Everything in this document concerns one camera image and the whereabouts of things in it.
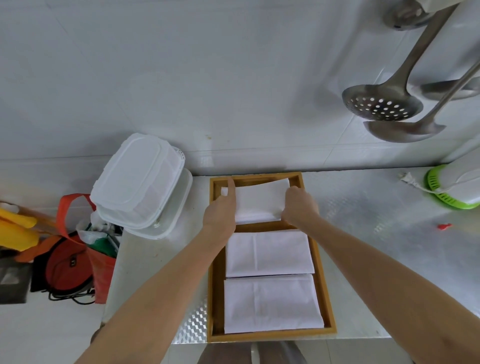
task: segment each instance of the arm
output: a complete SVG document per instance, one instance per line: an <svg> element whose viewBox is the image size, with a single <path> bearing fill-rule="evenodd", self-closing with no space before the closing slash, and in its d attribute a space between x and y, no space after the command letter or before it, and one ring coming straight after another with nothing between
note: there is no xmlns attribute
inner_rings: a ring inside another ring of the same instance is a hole
<svg viewBox="0 0 480 364"><path fill-rule="evenodd" d="M302 189L287 190L282 217L323 247L417 364L480 363L480 319L440 288L323 220Z"/></svg>
<svg viewBox="0 0 480 364"><path fill-rule="evenodd" d="M76 364L159 363L200 280L235 230L235 208L230 178L228 196L207 207L198 235L120 307Z"/></svg>

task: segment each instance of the metal ladle handle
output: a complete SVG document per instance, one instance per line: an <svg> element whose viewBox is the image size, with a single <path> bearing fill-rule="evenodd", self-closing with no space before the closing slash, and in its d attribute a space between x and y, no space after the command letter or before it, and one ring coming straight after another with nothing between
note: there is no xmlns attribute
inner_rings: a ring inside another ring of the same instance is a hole
<svg viewBox="0 0 480 364"><path fill-rule="evenodd" d="M473 76L480 70L480 60L477 61L473 66L470 67L470 69L461 77L459 80L456 82L455 86L453 86L450 91L448 91L441 99L438 101L438 103L435 105L433 109L429 111L427 115L425 115L422 119L426 119L427 117L434 117L443 107L449 102L452 97L455 95L455 93L460 90L463 86L467 84L468 81L470 81Z"/></svg>
<svg viewBox="0 0 480 364"><path fill-rule="evenodd" d="M384 85L402 85L403 89L407 88L408 76L410 75L410 72L412 72L413 67L422 54L424 54L430 43L435 39L438 32L440 32L440 29L442 29L443 25L447 22L448 18L450 18L457 6L458 4L455 4L442 9L430 19L430 22L417 40L417 43L415 43L405 61L392 77L384 82Z"/></svg>

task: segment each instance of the stainless steel countertop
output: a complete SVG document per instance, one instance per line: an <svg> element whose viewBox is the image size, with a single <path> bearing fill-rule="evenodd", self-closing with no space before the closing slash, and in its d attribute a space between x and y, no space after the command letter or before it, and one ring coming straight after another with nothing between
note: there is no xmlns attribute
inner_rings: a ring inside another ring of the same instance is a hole
<svg viewBox="0 0 480 364"><path fill-rule="evenodd" d="M429 168L410 168L422 181ZM306 190L328 221L430 280L480 317L480 235L465 222L480 222L480 209L453 211L433 196L398 180L407 169L305 172ZM103 321L180 251L200 230L210 177L194 177L177 226L154 241L125 234ZM440 231L438 224L453 223ZM338 333L323 338L389 337L328 255L320 249ZM172 343L206 342L206 275Z"/></svg>

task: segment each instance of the hand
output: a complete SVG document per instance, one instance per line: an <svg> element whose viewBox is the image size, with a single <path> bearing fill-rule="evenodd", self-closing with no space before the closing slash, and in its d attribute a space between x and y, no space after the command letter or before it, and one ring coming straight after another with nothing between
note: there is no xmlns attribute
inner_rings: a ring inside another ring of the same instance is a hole
<svg viewBox="0 0 480 364"><path fill-rule="evenodd" d="M319 216L318 204L307 191L297 186L287 189L282 220L301 229L315 216Z"/></svg>
<svg viewBox="0 0 480 364"><path fill-rule="evenodd" d="M228 178L228 195L219 196L212 202L204 213L204 229L222 239L229 239L235 231L235 210L237 198L235 195L235 183Z"/></svg>

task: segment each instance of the white cloth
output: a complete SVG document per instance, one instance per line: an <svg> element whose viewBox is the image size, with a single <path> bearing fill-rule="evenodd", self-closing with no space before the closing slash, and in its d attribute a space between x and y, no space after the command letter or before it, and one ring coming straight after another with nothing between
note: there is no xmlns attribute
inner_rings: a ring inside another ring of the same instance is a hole
<svg viewBox="0 0 480 364"><path fill-rule="evenodd" d="M236 232L227 243L227 278L314 273L300 230Z"/></svg>
<svg viewBox="0 0 480 364"><path fill-rule="evenodd" d="M239 225L255 222L278 221L285 208L285 192L290 187L288 178L283 180L237 187L237 211L235 222ZM227 187L221 193L226 196Z"/></svg>
<svg viewBox="0 0 480 364"><path fill-rule="evenodd" d="M226 334L323 328L313 276L225 280Z"/></svg>

